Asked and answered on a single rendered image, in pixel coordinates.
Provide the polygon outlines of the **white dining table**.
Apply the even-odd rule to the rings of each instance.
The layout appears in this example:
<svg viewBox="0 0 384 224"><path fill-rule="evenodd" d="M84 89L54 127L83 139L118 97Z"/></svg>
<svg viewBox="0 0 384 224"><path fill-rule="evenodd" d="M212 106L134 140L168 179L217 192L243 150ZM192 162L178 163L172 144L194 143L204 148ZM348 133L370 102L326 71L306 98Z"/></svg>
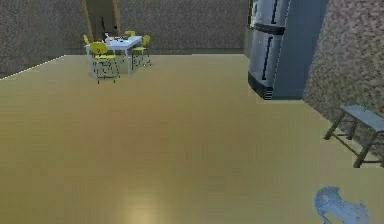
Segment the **white dining table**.
<svg viewBox="0 0 384 224"><path fill-rule="evenodd" d="M116 53L117 51L122 51L124 53L124 61L127 63L127 72L131 73L133 66L131 64L132 62L132 56L131 56L131 50L133 49L134 46L138 45L142 41L141 36L133 36L129 37L127 40L124 40L124 42L120 43L117 42L116 39L111 38L110 45L107 45L105 43L106 49L108 51L112 51L113 53ZM84 46L87 59L88 59L88 67L90 71L91 76L96 76L95 73L95 66L94 63L92 62L92 56L91 56L91 46L90 45L85 45Z"/></svg>

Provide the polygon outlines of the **grey fridge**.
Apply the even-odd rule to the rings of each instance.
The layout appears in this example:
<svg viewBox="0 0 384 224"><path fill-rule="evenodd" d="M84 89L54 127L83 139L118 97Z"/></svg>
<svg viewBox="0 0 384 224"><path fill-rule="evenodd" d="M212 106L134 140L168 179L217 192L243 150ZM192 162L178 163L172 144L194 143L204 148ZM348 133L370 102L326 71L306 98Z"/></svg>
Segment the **grey fridge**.
<svg viewBox="0 0 384 224"><path fill-rule="evenodd" d="M252 0L249 86L265 100L300 100L329 0ZM272 36L266 80L262 72L268 37Z"/></svg>

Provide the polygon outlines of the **brown room door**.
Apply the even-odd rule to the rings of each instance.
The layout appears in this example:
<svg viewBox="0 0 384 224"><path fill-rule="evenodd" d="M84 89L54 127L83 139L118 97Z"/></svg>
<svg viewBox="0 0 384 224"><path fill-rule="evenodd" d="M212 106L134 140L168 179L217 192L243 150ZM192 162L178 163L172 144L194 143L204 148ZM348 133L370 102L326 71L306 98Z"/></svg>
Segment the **brown room door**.
<svg viewBox="0 0 384 224"><path fill-rule="evenodd" d="M104 40L105 33L109 36L118 35L118 29L114 29L114 25L118 26L114 0L85 0L85 4L95 41Z"/></svg>

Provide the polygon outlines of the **grey bench with wooden legs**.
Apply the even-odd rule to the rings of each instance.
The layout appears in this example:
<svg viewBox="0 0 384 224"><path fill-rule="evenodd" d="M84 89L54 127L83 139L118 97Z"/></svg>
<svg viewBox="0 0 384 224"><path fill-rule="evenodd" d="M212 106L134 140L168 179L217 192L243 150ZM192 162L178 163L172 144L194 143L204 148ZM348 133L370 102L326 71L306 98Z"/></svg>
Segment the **grey bench with wooden legs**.
<svg viewBox="0 0 384 224"><path fill-rule="evenodd" d="M348 123L351 124L350 129L343 134L335 134L335 130L338 128L341 122L343 122L344 117L349 116L351 120L348 120ZM349 145L347 145L342 139L342 136L345 136L347 140L352 140L355 135L357 125L361 123L366 127L370 128L373 131L373 134L368 138L368 141L363 145L360 152L356 152ZM353 164L354 168L360 168L364 163L379 163L381 167L384 168L384 158L381 160L366 160L366 156L370 151L371 147L374 145L380 145L380 142L377 142L376 139L380 134L384 134L384 118L372 112L361 105L341 105L340 114L337 117L336 121L331 125L326 134L324 135L324 140L329 140L331 137L339 140L343 145L345 145L355 156L356 160Z"/></svg>

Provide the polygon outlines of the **blue crumpled cloth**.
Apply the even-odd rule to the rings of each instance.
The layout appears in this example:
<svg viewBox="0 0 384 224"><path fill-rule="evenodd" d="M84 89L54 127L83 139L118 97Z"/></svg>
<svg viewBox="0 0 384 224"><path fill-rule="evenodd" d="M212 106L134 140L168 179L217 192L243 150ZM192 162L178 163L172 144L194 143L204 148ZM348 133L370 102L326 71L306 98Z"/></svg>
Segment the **blue crumpled cloth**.
<svg viewBox="0 0 384 224"><path fill-rule="evenodd" d="M369 224L370 215L363 201L352 203L339 195L339 187L324 186L314 196L314 207L323 224L333 224L326 214L342 220L342 224Z"/></svg>

